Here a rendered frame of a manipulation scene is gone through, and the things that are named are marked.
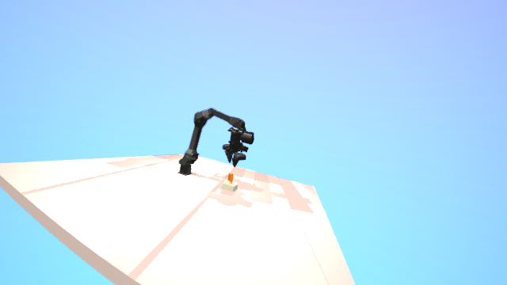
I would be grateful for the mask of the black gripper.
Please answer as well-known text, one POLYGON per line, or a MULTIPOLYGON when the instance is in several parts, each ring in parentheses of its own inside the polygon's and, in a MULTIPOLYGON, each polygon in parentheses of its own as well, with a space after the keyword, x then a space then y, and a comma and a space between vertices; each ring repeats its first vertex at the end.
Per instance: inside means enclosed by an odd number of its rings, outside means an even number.
POLYGON ((232 159, 233 167, 235 167, 238 164, 238 161, 246 160, 246 156, 244 155, 244 153, 239 153, 239 151, 240 151, 239 145, 241 145, 240 141, 234 142, 234 141, 230 140, 228 142, 230 144, 224 144, 223 149, 224 149, 224 152, 227 156, 228 162, 231 163, 231 159, 232 159), (234 157, 232 157, 233 154, 234 154, 234 157))

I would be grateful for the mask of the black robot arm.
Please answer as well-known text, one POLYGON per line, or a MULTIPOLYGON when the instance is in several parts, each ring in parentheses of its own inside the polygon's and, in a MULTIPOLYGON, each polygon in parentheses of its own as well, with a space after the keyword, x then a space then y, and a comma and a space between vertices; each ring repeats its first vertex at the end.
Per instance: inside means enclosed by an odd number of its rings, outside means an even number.
POLYGON ((181 160, 178 160, 180 165, 179 174, 182 175, 190 175, 191 174, 191 165, 193 165, 196 160, 198 160, 199 154, 196 149, 198 147, 198 143, 200 141, 200 136, 203 127, 206 125, 208 120, 210 120, 213 116, 216 116, 222 120, 227 121, 231 126, 237 128, 234 129, 231 127, 227 131, 231 132, 231 141, 239 142, 241 140, 241 145, 239 145, 240 152, 247 152, 249 147, 244 146, 243 143, 247 143, 252 145, 254 142, 254 133, 246 130, 245 121, 234 116, 226 115, 220 111, 217 111, 214 108, 210 108, 208 110, 204 110, 201 112, 197 112, 194 115, 194 129, 192 138, 190 140, 189 148, 185 152, 184 157, 181 160), (242 132, 241 132, 242 131, 242 132))

